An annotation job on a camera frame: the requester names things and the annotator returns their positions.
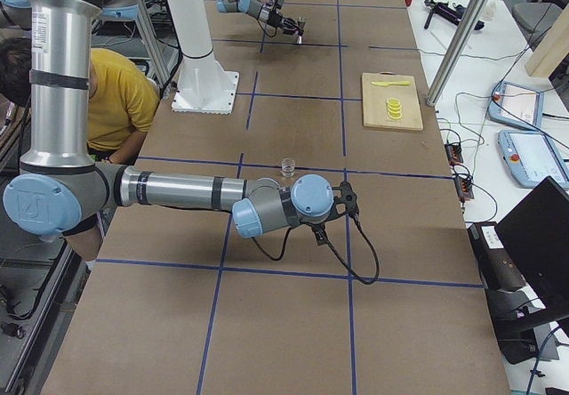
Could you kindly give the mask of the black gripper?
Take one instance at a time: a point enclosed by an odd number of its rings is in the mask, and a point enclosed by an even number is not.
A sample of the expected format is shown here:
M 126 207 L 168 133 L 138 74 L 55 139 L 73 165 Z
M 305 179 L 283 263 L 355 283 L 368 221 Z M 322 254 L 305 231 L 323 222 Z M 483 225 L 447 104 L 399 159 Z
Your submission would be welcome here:
M 348 181 L 342 181 L 339 186 L 332 187 L 337 195 L 333 197 L 333 205 L 328 214 L 328 221 L 340 219 L 347 215 L 354 222 L 358 222 L 357 194 Z
M 302 36 L 306 25 L 304 17 L 298 17 L 296 20 L 285 17 L 281 12 L 270 12 L 267 24 L 276 29 L 281 29 L 288 36 Z

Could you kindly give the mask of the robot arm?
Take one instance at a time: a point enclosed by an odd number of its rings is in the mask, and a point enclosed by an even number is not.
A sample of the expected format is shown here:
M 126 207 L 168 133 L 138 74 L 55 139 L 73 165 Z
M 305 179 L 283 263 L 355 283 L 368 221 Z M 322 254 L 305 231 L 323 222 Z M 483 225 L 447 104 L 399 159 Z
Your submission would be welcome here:
M 323 239 L 325 223 L 341 217 L 338 206 L 357 218 L 349 183 L 334 187 L 315 174 L 282 187 L 266 178 L 162 174 L 94 161 L 87 151 L 92 21 L 132 20 L 138 0 L 27 1 L 31 146 L 3 196 L 6 213 L 23 230 L 60 234 L 105 207 L 133 204 L 230 213 L 245 238 L 307 225 Z
M 285 17 L 281 12 L 285 0 L 216 0 L 216 4 L 218 12 L 240 12 L 252 17 L 269 37 L 281 30 L 284 35 L 295 36 L 296 44 L 302 44 L 306 19 Z

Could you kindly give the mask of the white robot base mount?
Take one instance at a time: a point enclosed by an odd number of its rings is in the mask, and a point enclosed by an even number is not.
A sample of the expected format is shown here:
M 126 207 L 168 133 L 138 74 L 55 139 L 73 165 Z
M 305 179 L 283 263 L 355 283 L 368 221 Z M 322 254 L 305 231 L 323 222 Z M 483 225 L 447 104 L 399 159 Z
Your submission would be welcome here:
M 204 0 L 167 0 L 183 60 L 172 101 L 176 112 L 232 112 L 239 74 L 216 60 Z

